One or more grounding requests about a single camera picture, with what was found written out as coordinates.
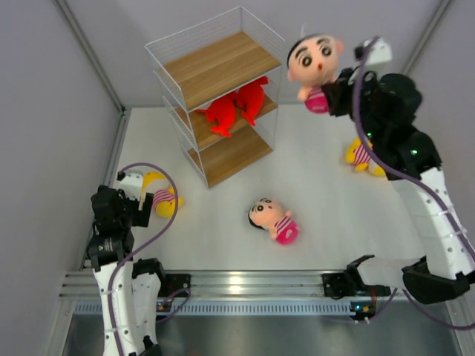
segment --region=cartoon doll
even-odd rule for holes
[[[298,236],[299,227],[276,199],[262,198],[249,210],[249,223],[255,228],[267,230],[270,237],[282,245],[293,243]]]
[[[287,56],[288,79],[300,82],[298,99],[314,113],[328,111],[321,86],[336,80],[338,58],[343,42],[323,33],[305,36],[295,43]]]

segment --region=doll lying on floor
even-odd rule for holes
[[[267,230],[270,237],[282,245],[293,243],[298,236],[299,227],[276,199],[262,198],[249,210],[249,223],[255,228]]]

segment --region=toy eye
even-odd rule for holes
[[[323,54],[324,56],[328,57],[330,54],[332,54],[332,49],[330,47],[324,47],[322,50],[321,50],[321,54]]]
[[[312,57],[306,56],[306,57],[304,57],[304,59],[302,59],[302,65],[304,67],[308,67],[311,64],[312,64]]]

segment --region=plush doll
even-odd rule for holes
[[[276,199],[269,198],[259,199],[248,214],[252,226],[267,230],[270,237],[282,245],[293,243],[298,236],[299,227],[291,216]]]
[[[159,217],[168,219],[173,215],[175,209],[174,190],[165,176],[158,172],[145,174],[143,176],[142,197],[145,197],[146,193],[154,195],[152,208]],[[183,198],[179,197],[178,208],[181,208],[183,203]]]
[[[328,111],[321,86],[336,80],[343,42],[322,33],[305,36],[295,43],[287,56],[288,79],[300,82],[298,99],[314,113]]]
[[[347,149],[345,154],[345,161],[352,165],[355,171],[360,172],[367,169],[373,176],[385,177],[386,173],[383,168],[379,167],[370,157],[364,148],[361,140],[356,138]]]

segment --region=red plush toy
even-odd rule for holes
[[[240,115],[252,126],[255,126],[255,118],[264,105],[266,94],[262,85],[265,84],[269,84],[269,79],[266,76],[262,76],[244,85],[237,92],[236,104],[239,108],[243,109]]]
[[[231,137],[229,129],[235,124],[236,107],[235,100],[238,99],[238,94],[232,91],[225,96],[216,99],[211,103],[207,109],[198,109],[197,113],[204,113],[209,122],[217,125],[211,128],[211,132],[219,134],[224,137]]]

